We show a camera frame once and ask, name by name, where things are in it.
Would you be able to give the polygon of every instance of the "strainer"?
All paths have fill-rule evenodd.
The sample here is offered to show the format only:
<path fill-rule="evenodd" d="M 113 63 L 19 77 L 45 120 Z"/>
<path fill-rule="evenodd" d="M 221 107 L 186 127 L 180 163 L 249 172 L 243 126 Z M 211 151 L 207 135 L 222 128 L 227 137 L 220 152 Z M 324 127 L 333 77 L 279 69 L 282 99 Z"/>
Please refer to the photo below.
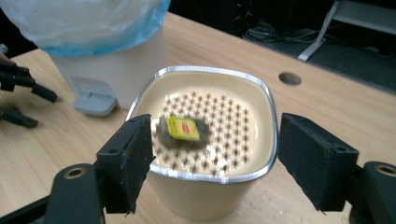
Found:
<path fill-rule="evenodd" d="M 128 118 L 147 113 L 156 156 L 148 182 L 159 200 L 183 217 L 208 220 L 228 214 L 275 161 L 275 105 L 254 76 L 201 66 L 164 68 L 136 97 Z M 205 123 L 207 145 L 165 147 L 157 129 L 160 118 L 170 116 Z"/>

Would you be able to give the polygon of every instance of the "yellow tea bag label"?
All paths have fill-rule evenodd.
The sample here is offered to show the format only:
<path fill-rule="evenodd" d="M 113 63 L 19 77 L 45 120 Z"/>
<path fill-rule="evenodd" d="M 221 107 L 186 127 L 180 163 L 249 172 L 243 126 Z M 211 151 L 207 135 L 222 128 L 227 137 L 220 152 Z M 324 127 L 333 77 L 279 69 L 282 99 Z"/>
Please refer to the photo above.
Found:
<path fill-rule="evenodd" d="M 166 119 L 169 134 L 179 140 L 198 141 L 199 133 L 193 119 L 170 117 Z"/>

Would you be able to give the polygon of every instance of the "white container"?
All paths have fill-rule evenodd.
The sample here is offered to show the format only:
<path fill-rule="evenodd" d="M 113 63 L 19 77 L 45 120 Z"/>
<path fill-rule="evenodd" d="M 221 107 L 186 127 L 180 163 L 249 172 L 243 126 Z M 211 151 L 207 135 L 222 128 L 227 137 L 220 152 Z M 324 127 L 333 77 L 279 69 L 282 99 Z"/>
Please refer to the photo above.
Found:
<path fill-rule="evenodd" d="M 159 71 L 128 117 L 151 115 L 153 153 L 148 182 L 159 201 L 194 220 L 226 216 L 276 159 L 274 100 L 258 78 L 232 70 L 175 66 Z M 167 148 L 156 133 L 162 116 L 191 117 L 209 126 L 199 149 Z"/>
<path fill-rule="evenodd" d="M 166 65 L 163 29 L 131 49 L 91 57 L 51 56 L 76 93 L 76 110 L 95 116 L 129 109 L 148 80 Z"/>

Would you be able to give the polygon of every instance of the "table surface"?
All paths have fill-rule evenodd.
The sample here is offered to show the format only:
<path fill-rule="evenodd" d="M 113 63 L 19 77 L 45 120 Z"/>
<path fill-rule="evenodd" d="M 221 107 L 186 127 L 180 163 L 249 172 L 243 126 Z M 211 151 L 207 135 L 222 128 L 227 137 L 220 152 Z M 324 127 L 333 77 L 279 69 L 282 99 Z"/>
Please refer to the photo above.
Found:
<path fill-rule="evenodd" d="M 164 23 L 168 65 L 202 65 L 251 74 L 267 84 L 276 113 L 297 114 L 338 136 L 360 151 L 358 164 L 396 163 L 396 96 L 375 90 L 303 62 L 168 14 Z M 49 103 L 17 87 L 1 92 L 0 106 L 16 107 L 38 119 L 34 129 L 0 121 L 0 216 L 50 193 L 52 180 L 64 167 L 95 161 L 95 153 L 124 122 L 127 111 L 105 118 L 83 115 L 73 108 L 76 95 L 41 50 L 14 58 L 27 66 L 36 81 L 59 95 Z M 302 79 L 298 86 L 279 80 L 282 73 Z M 256 181 L 239 206 L 211 223 L 347 223 L 342 213 L 317 212 L 280 161 Z M 107 223 L 194 223 L 170 212 L 148 182 L 135 215 L 106 215 Z"/>

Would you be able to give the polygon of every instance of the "plastic bag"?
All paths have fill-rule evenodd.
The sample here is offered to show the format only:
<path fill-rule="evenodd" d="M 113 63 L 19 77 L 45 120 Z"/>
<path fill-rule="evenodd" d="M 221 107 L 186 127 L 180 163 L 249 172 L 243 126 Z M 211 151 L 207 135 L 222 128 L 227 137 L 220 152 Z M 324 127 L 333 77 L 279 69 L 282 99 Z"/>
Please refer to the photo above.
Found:
<path fill-rule="evenodd" d="M 1 0 L 21 34 L 53 56 L 128 49 L 163 25 L 170 0 Z"/>

